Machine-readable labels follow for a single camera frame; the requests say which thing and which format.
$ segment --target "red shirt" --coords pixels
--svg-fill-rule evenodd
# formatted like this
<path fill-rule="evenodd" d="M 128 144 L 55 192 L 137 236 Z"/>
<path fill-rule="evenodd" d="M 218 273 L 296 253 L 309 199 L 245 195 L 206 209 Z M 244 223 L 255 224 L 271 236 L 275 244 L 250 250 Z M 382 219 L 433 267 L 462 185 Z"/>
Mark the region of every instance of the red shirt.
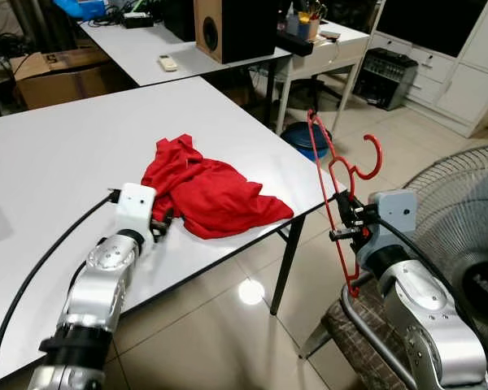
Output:
<path fill-rule="evenodd" d="M 283 201 L 259 195 L 262 184 L 247 181 L 225 162 L 204 158 L 187 134 L 157 142 L 141 184 L 157 191 L 154 219 L 162 221 L 173 209 L 175 217 L 185 219 L 185 228 L 202 238 L 232 236 L 293 217 Z"/>

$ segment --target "table leg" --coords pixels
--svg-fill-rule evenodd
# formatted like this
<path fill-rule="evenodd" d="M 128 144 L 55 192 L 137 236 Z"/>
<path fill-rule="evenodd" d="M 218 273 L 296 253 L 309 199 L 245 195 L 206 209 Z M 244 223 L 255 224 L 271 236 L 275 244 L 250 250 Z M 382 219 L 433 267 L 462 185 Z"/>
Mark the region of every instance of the table leg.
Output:
<path fill-rule="evenodd" d="M 298 240 L 300 239 L 300 233 L 302 232 L 303 221 L 305 218 L 306 216 L 302 215 L 291 223 L 290 234 L 287 239 L 287 244 L 285 245 L 284 257 L 282 259 L 282 265 L 278 274 L 277 286 L 275 287 L 275 293 L 273 294 L 273 299 L 271 302 L 271 309 L 269 310 L 271 315 L 277 315 L 282 294 L 284 293 L 285 284 L 287 283 L 287 278 L 290 275 L 291 264 L 293 263 L 294 253 L 296 252 L 296 247 L 298 245 Z"/>
<path fill-rule="evenodd" d="M 268 67 L 268 87 L 266 88 L 266 107 L 264 109 L 264 126 L 269 126 L 271 119 L 271 107 L 273 104 L 273 87 L 275 86 L 275 71 L 277 70 L 277 61 L 275 59 L 269 61 Z"/>
<path fill-rule="evenodd" d="M 287 78 L 284 82 L 284 88 L 282 89 L 282 96 L 280 97 L 280 107 L 278 107 L 277 116 L 277 130 L 278 136 L 282 133 L 282 128 L 284 126 L 285 110 L 287 110 L 287 101 L 290 98 L 291 89 L 291 79 Z"/>
<path fill-rule="evenodd" d="M 358 71 L 358 66 L 359 66 L 359 63 L 355 63 L 352 66 L 351 71 L 349 72 L 349 76 L 347 76 L 347 82 L 345 84 L 345 88 L 343 89 L 342 101 L 340 102 L 340 106 L 338 107 L 338 112 L 336 113 L 336 116 L 334 117 L 333 126 L 331 127 L 331 134 L 333 134 L 333 136 L 334 136 L 334 133 L 336 132 L 336 127 L 338 126 L 340 114 L 345 109 L 347 99 L 349 98 L 349 95 L 351 94 L 353 83 L 354 83 L 355 78 L 356 78 L 356 72 Z"/>

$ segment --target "white table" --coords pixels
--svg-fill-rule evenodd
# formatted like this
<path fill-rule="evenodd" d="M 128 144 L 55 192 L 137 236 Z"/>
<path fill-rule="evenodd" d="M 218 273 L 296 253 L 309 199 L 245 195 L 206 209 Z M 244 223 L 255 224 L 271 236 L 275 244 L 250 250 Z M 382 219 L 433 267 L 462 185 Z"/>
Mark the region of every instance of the white table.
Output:
<path fill-rule="evenodd" d="M 294 80 L 306 79 L 313 75 L 329 72 L 341 67 L 352 66 L 342 93 L 342 100 L 338 112 L 331 127 L 331 133 L 338 126 L 340 114 L 345 108 L 354 84 L 356 72 L 367 48 L 368 34 L 332 22 L 322 24 L 320 31 L 340 33 L 340 37 L 336 43 L 323 41 L 315 44 L 312 53 L 308 56 L 299 57 L 298 55 L 294 55 L 277 73 L 278 77 L 284 81 L 277 117 L 277 134 L 282 132 L 291 83 Z"/>
<path fill-rule="evenodd" d="M 269 78 L 266 92 L 264 124 L 268 124 L 271 114 L 273 82 L 277 59 L 288 57 L 290 52 L 275 48 L 271 55 L 246 59 L 234 63 L 218 63 L 203 53 L 195 41 L 184 42 L 163 24 L 149 28 L 129 28 L 121 25 L 81 28 L 96 42 L 139 86 L 153 85 L 167 81 L 200 76 L 253 63 L 268 62 Z M 176 71 L 164 71 L 157 59 L 167 54 L 177 63 Z"/>
<path fill-rule="evenodd" d="M 166 292 L 291 223 L 275 293 L 280 301 L 305 215 L 322 204 L 315 165 L 199 77 L 0 118 L 0 322 L 17 288 L 55 239 L 107 193 L 139 182 L 155 142 L 183 132 L 204 156 L 232 164 L 294 219 L 202 240 L 175 219 L 140 262 L 125 310 Z M 331 189 L 330 178 L 324 175 Z M 114 205 L 92 215 L 54 253 L 23 296 L 0 353 L 0 378 L 41 356 L 72 273 L 113 233 Z"/>

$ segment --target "remote control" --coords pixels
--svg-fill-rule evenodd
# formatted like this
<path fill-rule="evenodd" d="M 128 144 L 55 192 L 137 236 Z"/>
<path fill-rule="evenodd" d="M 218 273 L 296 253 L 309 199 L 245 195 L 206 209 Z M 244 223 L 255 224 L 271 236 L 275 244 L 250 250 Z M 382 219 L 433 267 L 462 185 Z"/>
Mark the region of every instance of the remote control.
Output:
<path fill-rule="evenodd" d="M 159 56 L 159 63 L 161 64 L 161 67 L 166 72 L 173 72 L 177 70 L 177 64 L 176 62 L 170 58 L 169 55 L 163 54 Z"/>

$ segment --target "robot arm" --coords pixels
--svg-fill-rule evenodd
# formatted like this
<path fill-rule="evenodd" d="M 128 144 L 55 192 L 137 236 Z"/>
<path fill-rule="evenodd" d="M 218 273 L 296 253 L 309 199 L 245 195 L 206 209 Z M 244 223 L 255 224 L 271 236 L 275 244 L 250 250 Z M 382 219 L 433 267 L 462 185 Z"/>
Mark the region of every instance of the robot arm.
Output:
<path fill-rule="evenodd" d="M 346 229 L 331 232 L 331 239 L 352 238 L 356 261 L 377 278 L 387 317 L 405 343 L 417 388 L 487 389 L 484 350 L 457 314 L 451 294 L 412 259 L 404 243 L 371 218 L 379 216 L 411 236 L 416 226 L 414 193 L 375 193 L 367 206 L 348 201 L 346 193 L 337 198 Z"/>
<path fill-rule="evenodd" d="M 103 365 L 137 260 L 150 250 L 155 190 L 125 184 L 116 208 L 117 233 L 100 241 L 69 291 L 54 336 L 43 340 L 44 362 L 28 390 L 101 390 Z"/>

